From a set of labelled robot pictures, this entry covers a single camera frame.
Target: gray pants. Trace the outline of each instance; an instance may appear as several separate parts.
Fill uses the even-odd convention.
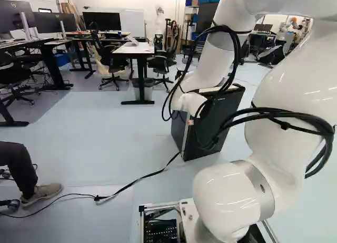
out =
[[[23,144],[0,141],[0,166],[8,166],[24,198],[34,194],[37,175]]]

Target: black monitor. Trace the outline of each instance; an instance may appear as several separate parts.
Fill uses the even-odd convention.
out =
[[[218,6],[218,2],[201,3],[199,5],[198,20],[195,31],[197,33],[203,32],[205,29],[212,26],[213,17]]]
[[[60,20],[63,21],[64,30],[66,32],[77,31],[77,25],[74,14],[60,14]]]
[[[100,12],[83,12],[85,27],[87,30],[95,30],[98,27],[100,31],[120,31],[121,18],[119,13],[100,13]]]
[[[273,27],[273,24],[256,24],[254,31],[270,31]]]
[[[73,32],[77,30],[75,16],[63,13],[34,12],[36,28],[39,33],[62,32],[60,21],[63,21],[64,30]]]
[[[29,27],[35,27],[29,2],[0,0],[0,33],[23,29],[20,13],[25,12]]]

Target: person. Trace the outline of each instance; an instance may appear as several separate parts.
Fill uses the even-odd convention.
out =
[[[178,33],[178,26],[177,26],[177,22],[175,20],[173,20],[171,22],[171,30],[172,30],[173,36],[175,36]]]
[[[62,191],[60,183],[37,185],[37,175],[31,156],[23,144],[0,141],[0,166],[8,166],[22,192],[22,206],[30,206],[41,199],[49,199]]]

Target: shoe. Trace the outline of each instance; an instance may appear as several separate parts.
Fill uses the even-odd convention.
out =
[[[63,187],[60,183],[51,183],[41,186],[35,186],[35,193],[31,198],[25,199],[24,197],[21,196],[22,206],[27,207],[41,199],[52,198],[56,196],[58,193],[60,193],[62,189]]]

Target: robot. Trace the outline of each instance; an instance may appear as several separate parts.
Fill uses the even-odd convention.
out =
[[[335,0],[221,0],[215,24],[239,34],[241,44],[261,15],[287,14],[314,19],[311,33],[258,87],[257,107],[271,107],[318,116],[334,125],[337,119],[337,40]],[[198,116],[206,98],[193,91],[217,86],[234,59],[228,34],[208,35],[197,69],[188,73],[172,95],[172,109]],[[288,123],[315,130],[289,118]],[[199,222],[193,230],[212,235],[198,242],[237,242],[248,227],[294,204],[304,184],[305,167],[322,138],[295,130],[284,131],[268,119],[245,125],[253,153],[243,160],[200,171],[193,182],[193,201]]]
[[[293,17],[290,19],[290,23],[285,23],[285,22],[282,22],[280,24],[280,28],[279,28],[279,32],[277,33],[277,40],[282,40],[282,41],[285,41],[285,35],[288,31],[288,28],[290,26],[293,26],[293,28],[297,29],[297,30],[301,30],[302,29],[302,25],[298,25],[297,24],[297,19],[296,17]]]

